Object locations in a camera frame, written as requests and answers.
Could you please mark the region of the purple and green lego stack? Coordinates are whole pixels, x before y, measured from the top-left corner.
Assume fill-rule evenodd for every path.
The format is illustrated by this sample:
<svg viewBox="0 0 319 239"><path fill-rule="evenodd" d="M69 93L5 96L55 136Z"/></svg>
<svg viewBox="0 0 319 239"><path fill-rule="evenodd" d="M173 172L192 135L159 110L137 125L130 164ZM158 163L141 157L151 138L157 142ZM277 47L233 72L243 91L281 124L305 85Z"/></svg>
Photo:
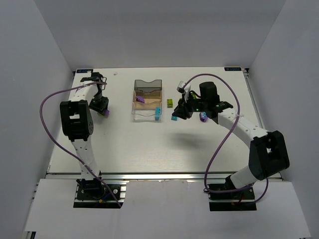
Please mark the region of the purple and green lego stack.
<svg viewBox="0 0 319 239"><path fill-rule="evenodd" d="M102 112L99 112L98 115L102 117L108 117L110 114L109 110L103 110Z"/></svg>

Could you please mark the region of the green lego brick near containers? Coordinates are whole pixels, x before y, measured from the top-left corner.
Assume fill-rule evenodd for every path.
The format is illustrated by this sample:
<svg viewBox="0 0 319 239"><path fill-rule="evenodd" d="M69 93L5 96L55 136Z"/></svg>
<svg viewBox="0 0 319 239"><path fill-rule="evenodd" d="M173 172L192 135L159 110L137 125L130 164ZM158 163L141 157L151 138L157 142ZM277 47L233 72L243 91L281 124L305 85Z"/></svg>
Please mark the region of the green lego brick near containers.
<svg viewBox="0 0 319 239"><path fill-rule="evenodd" d="M173 100L172 99L167 99L166 104L167 104L168 108L173 108Z"/></svg>

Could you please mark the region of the grey transparent container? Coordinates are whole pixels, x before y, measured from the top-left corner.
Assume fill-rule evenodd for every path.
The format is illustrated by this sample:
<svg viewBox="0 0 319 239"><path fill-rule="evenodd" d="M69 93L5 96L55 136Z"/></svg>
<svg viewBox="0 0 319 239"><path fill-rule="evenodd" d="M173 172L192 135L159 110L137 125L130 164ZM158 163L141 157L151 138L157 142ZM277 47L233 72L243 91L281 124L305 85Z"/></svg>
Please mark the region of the grey transparent container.
<svg viewBox="0 0 319 239"><path fill-rule="evenodd" d="M156 79L150 82L143 80L135 80L134 82L134 90L135 91L143 91L146 93L150 93L153 91L161 91L162 90L162 80Z"/></svg>

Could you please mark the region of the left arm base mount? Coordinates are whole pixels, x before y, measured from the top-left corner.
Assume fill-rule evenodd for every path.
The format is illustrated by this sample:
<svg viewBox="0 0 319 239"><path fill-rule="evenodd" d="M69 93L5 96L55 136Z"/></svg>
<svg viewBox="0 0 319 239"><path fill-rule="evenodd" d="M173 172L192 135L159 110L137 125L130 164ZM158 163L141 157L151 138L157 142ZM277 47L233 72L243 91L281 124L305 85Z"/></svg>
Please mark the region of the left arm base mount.
<svg viewBox="0 0 319 239"><path fill-rule="evenodd" d="M124 202L123 185L109 184L108 188L97 179L77 179L73 208L119 209Z"/></svg>

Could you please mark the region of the clear transparent container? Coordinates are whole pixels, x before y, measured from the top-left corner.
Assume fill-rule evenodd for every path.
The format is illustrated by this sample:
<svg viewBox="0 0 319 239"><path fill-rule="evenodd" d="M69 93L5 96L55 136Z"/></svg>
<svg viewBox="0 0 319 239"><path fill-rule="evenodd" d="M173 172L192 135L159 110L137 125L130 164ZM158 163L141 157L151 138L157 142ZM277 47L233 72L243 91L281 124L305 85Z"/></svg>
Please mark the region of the clear transparent container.
<svg viewBox="0 0 319 239"><path fill-rule="evenodd" d="M155 121L155 110L132 110L132 117L136 122Z"/></svg>

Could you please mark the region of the purple round lego piece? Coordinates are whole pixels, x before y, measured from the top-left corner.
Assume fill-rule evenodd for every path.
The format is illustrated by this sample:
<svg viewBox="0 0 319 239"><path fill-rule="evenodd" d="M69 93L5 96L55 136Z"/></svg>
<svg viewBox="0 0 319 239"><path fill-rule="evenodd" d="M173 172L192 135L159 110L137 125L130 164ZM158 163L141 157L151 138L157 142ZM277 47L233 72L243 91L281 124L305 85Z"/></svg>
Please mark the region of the purple round lego piece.
<svg viewBox="0 0 319 239"><path fill-rule="evenodd" d="M208 120L208 117L205 112L200 112L199 118L201 122L206 122Z"/></svg>

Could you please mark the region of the purple lego brick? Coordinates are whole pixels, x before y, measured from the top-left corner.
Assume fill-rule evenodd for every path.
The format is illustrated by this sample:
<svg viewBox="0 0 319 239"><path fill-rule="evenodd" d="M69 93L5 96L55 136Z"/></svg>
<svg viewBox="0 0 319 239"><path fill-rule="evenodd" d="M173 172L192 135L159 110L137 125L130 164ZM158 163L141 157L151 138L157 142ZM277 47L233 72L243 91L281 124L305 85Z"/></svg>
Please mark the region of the purple lego brick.
<svg viewBox="0 0 319 239"><path fill-rule="evenodd" d="M136 101L137 102L140 102L140 103L145 103L145 99L143 98L143 97L141 97L141 96L136 96Z"/></svg>

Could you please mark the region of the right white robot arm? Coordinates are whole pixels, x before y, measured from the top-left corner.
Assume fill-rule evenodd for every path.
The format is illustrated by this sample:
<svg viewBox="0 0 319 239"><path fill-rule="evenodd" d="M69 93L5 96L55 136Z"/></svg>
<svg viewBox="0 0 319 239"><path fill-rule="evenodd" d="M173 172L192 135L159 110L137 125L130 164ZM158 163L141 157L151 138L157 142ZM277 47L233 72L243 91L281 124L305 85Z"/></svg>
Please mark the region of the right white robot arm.
<svg viewBox="0 0 319 239"><path fill-rule="evenodd" d="M201 83L199 89L200 96L193 97L190 87L181 81L177 91L182 98L172 116L185 120L191 118L193 113L205 113L249 148L248 165L226 178L224 191L237 192L289 168L290 161L282 133L267 131L240 116L230 103L220 100L213 82Z"/></svg>

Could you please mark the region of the left corner label sticker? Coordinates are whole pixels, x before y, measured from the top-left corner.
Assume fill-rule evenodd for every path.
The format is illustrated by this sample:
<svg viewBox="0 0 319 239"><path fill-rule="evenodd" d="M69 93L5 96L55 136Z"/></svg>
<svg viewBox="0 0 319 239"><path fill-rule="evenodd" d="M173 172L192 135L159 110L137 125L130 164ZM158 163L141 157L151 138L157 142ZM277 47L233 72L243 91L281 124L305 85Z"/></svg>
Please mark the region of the left corner label sticker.
<svg viewBox="0 0 319 239"><path fill-rule="evenodd" d="M92 73L93 69L77 69L76 73L77 74L86 74L86 73Z"/></svg>

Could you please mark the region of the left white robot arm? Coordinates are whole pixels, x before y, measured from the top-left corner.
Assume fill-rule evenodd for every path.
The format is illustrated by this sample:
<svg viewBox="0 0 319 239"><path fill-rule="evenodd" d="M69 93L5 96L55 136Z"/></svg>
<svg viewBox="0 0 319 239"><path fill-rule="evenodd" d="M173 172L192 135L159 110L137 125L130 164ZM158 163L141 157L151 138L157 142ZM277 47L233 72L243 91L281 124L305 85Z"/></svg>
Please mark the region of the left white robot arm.
<svg viewBox="0 0 319 239"><path fill-rule="evenodd" d="M81 88L74 90L70 100L60 103L60 116L62 131L81 159L81 178L89 181L99 174L91 143L94 131L91 111L108 116L109 99L103 96L106 79L99 72L82 78L80 83Z"/></svg>

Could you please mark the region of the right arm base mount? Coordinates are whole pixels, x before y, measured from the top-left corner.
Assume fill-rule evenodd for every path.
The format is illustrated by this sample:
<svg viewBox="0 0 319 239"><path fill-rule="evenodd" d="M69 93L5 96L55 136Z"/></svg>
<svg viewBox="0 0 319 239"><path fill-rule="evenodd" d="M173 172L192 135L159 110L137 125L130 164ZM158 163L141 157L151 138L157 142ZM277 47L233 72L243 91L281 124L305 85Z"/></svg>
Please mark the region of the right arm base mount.
<svg viewBox="0 0 319 239"><path fill-rule="evenodd" d="M208 174L205 177L204 193L208 194L209 210L211 212L255 211L256 197L252 186L245 186L236 191L230 181L230 176L217 177Z"/></svg>

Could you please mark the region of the corner label sticker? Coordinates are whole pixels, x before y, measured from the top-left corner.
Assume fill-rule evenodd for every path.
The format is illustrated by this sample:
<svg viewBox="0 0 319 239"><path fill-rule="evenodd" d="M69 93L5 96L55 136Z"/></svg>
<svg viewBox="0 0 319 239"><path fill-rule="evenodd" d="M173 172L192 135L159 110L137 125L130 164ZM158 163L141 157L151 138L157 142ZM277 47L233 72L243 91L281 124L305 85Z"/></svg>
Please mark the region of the corner label sticker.
<svg viewBox="0 0 319 239"><path fill-rule="evenodd" d="M76 73L77 74L86 74L86 73L92 73L93 69L77 69Z"/></svg>
<svg viewBox="0 0 319 239"><path fill-rule="evenodd" d="M241 67L224 67L225 71L242 71Z"/></svg>

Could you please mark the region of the right corner label sticker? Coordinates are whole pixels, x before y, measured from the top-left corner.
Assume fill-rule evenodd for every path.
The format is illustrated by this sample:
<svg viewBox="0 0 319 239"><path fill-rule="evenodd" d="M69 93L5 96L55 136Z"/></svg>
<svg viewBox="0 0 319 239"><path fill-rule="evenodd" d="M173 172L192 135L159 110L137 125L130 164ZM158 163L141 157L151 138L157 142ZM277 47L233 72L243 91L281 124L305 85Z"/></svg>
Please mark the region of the right corner label sticker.
<svg viewBox="0 0 319 239"><path fill-rule="evenodd" d="M242 71L241 67L224 67L225 71Z"/></svg>

